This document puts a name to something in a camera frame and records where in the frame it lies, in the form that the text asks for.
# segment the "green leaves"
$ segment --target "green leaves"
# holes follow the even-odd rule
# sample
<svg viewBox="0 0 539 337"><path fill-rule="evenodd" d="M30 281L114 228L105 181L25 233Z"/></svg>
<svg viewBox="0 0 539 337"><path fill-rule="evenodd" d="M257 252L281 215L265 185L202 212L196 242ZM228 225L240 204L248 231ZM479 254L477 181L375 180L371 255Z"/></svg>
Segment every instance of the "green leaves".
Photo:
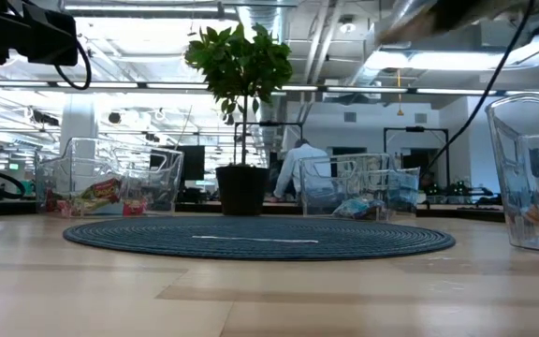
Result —
<svg viewBox="0 0 539 337"><path fill-rule="evenodd" d="M234 121L230 117L236 108L245 112L237 102L239 97L254 97L252 107L257 113L260 102L271 104L271 93L292 76L290 48L275 44L263 25L256 24L253 30L256 35L248 40L242 24L219 33L210 27L205 33L199 29L200 40L191 41L184 55L187 65L205 75L208 91L216 102L221 101L227 123Z"/></svg>

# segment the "plant stem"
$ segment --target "plant stem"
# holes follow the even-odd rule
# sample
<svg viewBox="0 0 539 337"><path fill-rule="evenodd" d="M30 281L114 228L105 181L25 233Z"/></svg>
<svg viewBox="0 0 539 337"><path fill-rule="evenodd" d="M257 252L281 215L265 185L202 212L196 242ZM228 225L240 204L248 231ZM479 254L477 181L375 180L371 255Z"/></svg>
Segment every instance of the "plant stem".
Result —
<svg viewBox="0 0 539 337"><path fill-rule="evenodd" d="M248 95L244 96L244 112L242 113L242 154L240 157L240 163L245 165L247 160L247 112L248 112Z"/></svg>

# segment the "blue rug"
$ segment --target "blue rug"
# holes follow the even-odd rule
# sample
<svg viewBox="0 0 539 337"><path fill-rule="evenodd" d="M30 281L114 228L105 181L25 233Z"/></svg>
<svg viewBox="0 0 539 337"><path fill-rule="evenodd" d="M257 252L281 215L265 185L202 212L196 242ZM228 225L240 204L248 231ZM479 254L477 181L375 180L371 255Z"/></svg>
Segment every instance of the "blue rug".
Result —
<svg viewBox="0 0 539 337"><path fill-rule="evenodd" d="M452 236L437 230L282 217L130 218L71 227L64 238L126 252L240 260L407 256L455 245Z"/></svg>

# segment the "blue items in bin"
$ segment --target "blue items in bin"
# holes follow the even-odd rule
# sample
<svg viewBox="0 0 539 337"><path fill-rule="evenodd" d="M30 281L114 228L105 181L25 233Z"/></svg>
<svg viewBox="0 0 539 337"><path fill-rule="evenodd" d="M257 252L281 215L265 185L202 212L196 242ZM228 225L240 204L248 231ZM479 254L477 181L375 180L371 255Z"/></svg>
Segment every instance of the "blue items in bin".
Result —
<svg viewBox="0 0 539 337"><path fill-rule="evenodd" d="M355 220L373 218L373 214L383 212L385 203L381 200L366 200L364 198L351 198L342 202L332 213L332 216L352 218Z"/></svg>

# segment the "transparent storage bin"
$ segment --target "transparent storage bin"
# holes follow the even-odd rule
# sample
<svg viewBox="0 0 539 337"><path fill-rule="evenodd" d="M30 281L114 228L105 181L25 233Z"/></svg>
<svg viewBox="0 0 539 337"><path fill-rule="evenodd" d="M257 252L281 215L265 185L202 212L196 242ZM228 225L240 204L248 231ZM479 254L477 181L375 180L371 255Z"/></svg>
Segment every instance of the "transparent storage bin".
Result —
<svg viewBox="0 0 539 337"><path fill-rule="evenodd" d="M36 162L39 212L63 217L174 211L181 152L107 139L74 138L61 157Z"/></svg>
<svg viewBox="0 0 539 337"><path fill-rule="evenodd" d="M388 154L301 159L304 216L394 221L415 215L419 169L396 169Z"/></svg>
<svg viewBox="0 0 539 337"><path fill-rule="evenodd" d="M486 109L509 241L539 250L539 95L514 95Z"/></svg>

